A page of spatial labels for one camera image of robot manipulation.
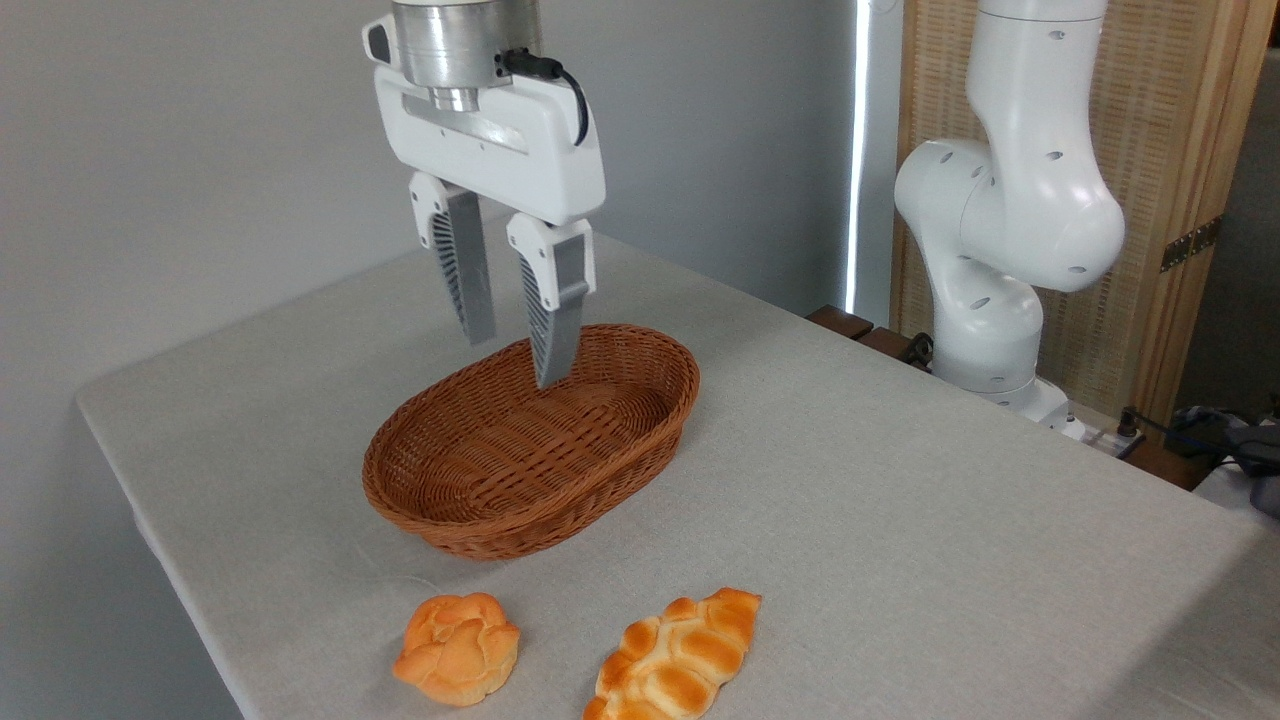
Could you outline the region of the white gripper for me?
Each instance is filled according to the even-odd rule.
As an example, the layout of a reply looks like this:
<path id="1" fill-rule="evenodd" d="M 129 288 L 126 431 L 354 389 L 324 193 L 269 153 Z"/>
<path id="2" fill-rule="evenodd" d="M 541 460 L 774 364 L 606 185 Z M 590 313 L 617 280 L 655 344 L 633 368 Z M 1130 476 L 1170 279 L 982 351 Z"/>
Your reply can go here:
<path id="1" fill-rule="evenodd" d="M 520 255 L 535 379 L 541 389 L 563 380 L 596 290 L 582 218 L 604 204 L 605 173 L 573 86 L 506 67 L 512 51 L 540 50 L 539 17 L 383 15 L 362 41 L 390 149 L 420 170 L 410 179 L 420 243 L 435 254 L 468 342 L 497 333 L 479 193 L 518 211 L 507 236 Z"/>

